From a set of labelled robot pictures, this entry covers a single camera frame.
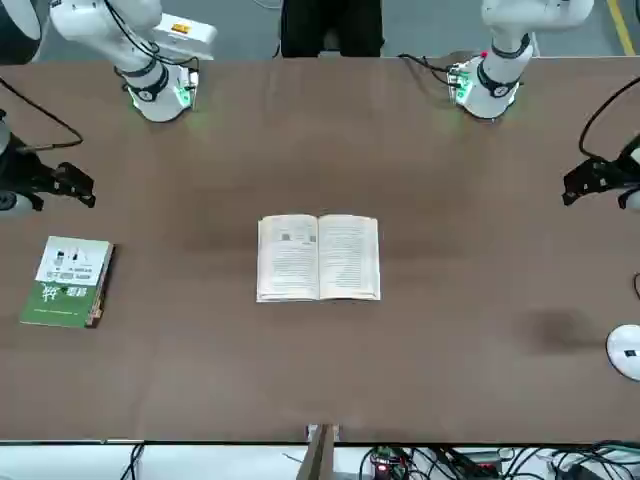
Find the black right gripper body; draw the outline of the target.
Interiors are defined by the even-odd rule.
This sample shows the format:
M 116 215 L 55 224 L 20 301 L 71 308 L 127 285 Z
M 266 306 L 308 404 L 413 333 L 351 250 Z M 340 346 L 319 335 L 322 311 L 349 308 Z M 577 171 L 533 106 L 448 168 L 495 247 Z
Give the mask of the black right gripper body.
M 8 200 L 18 201 L 21 197 L 29 200 L 39 198 L 39 194 L 57 195 L 54 170 L 43 164 L 33 152 L 17 149 L 8 151 Z

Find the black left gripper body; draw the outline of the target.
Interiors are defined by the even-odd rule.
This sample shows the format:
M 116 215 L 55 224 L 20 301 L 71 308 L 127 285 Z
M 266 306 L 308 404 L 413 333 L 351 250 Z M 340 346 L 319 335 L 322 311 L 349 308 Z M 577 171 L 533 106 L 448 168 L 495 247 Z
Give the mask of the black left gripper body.
M 595 175 L 595 192 L 604 193 L 621 190 L 626 186 L 626 170 L 624 169 L 625 152 L 621 150 L 615 159 L 607 159 L 594 155 L 592 167 Z

